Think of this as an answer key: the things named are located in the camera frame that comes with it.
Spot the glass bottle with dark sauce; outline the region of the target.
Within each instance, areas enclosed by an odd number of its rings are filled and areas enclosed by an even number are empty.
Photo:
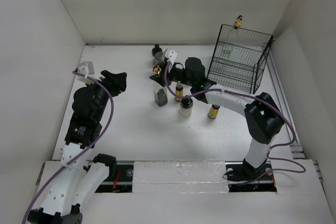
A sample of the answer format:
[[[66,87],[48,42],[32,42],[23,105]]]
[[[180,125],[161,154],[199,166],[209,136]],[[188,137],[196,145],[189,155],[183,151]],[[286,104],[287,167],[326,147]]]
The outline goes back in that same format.
[[[153,74],[163,74],[162,67],[160,65],[154,66]],[[153,92],[154,92],[154,101],[159,107],[162,107],[167,104],[166,87],[162,87],[153,81]]]

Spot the clear glass bottle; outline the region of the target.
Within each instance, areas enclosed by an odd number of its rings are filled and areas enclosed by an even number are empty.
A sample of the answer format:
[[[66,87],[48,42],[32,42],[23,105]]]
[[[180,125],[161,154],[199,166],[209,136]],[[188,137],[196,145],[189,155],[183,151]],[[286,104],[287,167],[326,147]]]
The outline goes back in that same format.
[[[242,20],[243,20],[243,16],[239,15],[235,19],[232,29],[225,36],[223,54],[225,55],[227,60],[232,59],[233,52],[234,52],[234,45],[238,41],[238,33],[239,33],[239,29],[242,24]]]

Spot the grey-lid white powder shaker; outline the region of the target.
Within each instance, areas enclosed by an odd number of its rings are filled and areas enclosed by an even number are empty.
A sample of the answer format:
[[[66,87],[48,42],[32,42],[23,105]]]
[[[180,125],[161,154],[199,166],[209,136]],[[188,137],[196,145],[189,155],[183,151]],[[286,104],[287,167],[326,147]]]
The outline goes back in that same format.
[[[165,56],[163,52],[157,52],[153,59],[153,64],[156,65],[163,65],[165,63]]]

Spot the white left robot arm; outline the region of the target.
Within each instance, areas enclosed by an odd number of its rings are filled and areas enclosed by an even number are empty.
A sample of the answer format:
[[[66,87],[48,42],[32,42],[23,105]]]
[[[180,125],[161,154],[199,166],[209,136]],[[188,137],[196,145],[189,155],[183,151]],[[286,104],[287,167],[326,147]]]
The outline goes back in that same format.
[[[28,206],[23,223],[82,223],[81,210],[104,180],[117,175],[114,156],[98,154],[85,166],[109,123],[100,123],[107,103],[127,88],[127,74],[101,72],[101,78],[73,71],[85,83],[73,95],[72,110],[60,168],[45,182]]]

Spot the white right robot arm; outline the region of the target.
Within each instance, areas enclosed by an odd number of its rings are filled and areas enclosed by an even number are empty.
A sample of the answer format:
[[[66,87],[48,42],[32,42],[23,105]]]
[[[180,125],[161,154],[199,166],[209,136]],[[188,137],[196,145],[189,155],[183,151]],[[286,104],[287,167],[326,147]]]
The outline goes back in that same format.
[[[261,174],[271,143],[285,123],[268,93],[253,96],[225,89],[206,77],[205,67],[195,57],[187,58],[182,68],[171,59],[158,61],[150,79],[161,88],[169,89],[172,82],[189,86],[191,98],[242,115],[246,120],[251,143],[241,171],[245,179],[254,179]]]

